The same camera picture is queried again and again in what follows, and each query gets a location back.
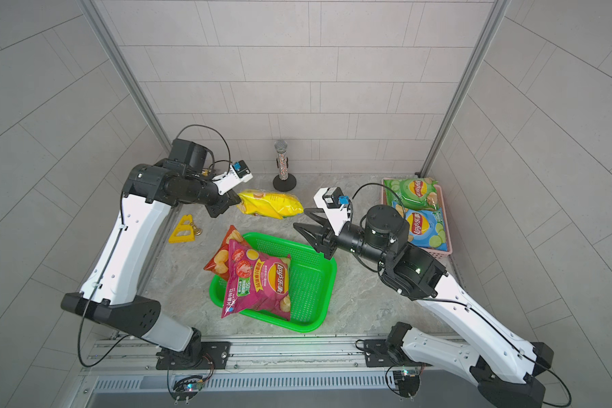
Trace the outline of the yellow chips bag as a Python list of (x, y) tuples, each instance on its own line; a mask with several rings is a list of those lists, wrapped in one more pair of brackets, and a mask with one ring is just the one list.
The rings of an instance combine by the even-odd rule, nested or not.
[(243, 190), (236, 207), (243, 213), (272, 219), (285, 219), (304, 212), (295, 195), (265, 190)]

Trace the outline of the green plastic basket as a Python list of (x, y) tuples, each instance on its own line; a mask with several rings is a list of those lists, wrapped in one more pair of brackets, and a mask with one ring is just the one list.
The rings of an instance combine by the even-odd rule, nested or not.
[(289, 294), (293, 302), (288, 321), (269, 311), (244, 310), (251, 319), (285, 328), (297, 333), (310, 333), (319, 328), (326, 318), (337, 276), (335, 259), (326, 259), (311, 246), (258, 232), (243, 236), (252, 248), (272, 256), (289, 255)]

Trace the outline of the magenta tomato chips bag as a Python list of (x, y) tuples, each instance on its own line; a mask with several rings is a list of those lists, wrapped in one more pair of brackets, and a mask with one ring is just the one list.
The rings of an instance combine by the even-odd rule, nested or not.
[(290, 257), (277, 258), (231, 241), (228, 266), (223, 318), (244, 310), (267, 311), (286, 321), (291, 318)]

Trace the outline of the light blue chips bag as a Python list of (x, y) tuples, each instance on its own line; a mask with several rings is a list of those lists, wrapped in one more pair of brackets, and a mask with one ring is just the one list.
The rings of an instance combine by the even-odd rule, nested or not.
[(393, 202), (392, 207), (406, 217), (409, 224), (408, 241), (420, 248), (447, 252), (449, 241), (441, 210), (411, 210)]

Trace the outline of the green cucumber chips bag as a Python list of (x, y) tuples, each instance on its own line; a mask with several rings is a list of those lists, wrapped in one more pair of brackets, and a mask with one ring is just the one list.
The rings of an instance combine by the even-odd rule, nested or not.
[(440, 209), (438, 181), (433, 178), (387, 178), (382, 181), (386, 203), (411, 210), (436, 211)]

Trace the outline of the small red chips bag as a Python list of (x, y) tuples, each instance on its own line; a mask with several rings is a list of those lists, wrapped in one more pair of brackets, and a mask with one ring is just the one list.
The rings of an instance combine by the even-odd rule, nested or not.
[(247, 241), (244, 239), (242, 234), (236, 229), (234, 225), (229, 227), (219, 251), (209, 260), (209, 262), (204, 266), (204, 270), (210, 271), (217, 275), (219, 278), (223, 279), (225, 282), (230, 278), (229, 272), (229, 243), (230, 241), (237, 241), (243, 245), (248, 245)]

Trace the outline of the pink plastic basket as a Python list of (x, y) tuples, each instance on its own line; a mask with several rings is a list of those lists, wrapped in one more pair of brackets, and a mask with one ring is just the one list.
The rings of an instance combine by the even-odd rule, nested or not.
[(408, 241), (435, 258), (452, 253), (442, 188), (432, 178), (384, 178), (382, 204), (393, 207), (408, 222)]

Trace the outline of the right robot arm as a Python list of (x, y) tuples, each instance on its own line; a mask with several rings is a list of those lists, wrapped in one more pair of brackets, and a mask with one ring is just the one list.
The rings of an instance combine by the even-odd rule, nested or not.
[(353, 224), (349, 206), (305, 210), (313, 224), (294, 224), (309, 245), (330, 259), (341, 249), (377, 270), (379, 280), (445, 321), (464, 343), (394, 324), (379, 352), (396, 367), (423, 363), (476, 386), (496, 407), (540, 407), (554, 352), (531, 343), (501, 324), (475, 302), (435, 257), (408, 240), (410, 226), (394, 208), (375, 205), (363, 225)]

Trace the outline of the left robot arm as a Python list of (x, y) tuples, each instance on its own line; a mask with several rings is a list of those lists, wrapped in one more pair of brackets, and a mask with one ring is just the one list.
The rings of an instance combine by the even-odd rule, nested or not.
[(160, 346), (169, 354), (198, 363), (202, 335), (163, 314), (161, 304), (138, 294), (139, 278), (173, 209), (202, 204), (213, 218), (237, 204), (233, 192), (250, 173), (231, 163), (215, 175), (206, 166), (209, 150), (175, 139), (168, 158), (139, 164), (122, 187), (117, 221), (88, 280), (66, 294), (61, 308), (112, 329)]

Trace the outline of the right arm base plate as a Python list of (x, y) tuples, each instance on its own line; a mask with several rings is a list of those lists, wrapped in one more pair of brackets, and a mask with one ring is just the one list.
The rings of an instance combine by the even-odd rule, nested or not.
[(359, 339), (355, 342), (357, 350), (362, 352), (365, 365), (376, 367), (427, 367), (428, 364), (411, 360), (403, 351), (387, 343), (385, 339)]

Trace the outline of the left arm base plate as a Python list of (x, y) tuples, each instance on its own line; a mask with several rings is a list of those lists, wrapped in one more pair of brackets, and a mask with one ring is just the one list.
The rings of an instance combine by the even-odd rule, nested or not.
[(156, 370), (221, 370), (226, 368), (230, 349), (230, 342), (196, 342), (181, 352), (161, 348), (156, 353)]

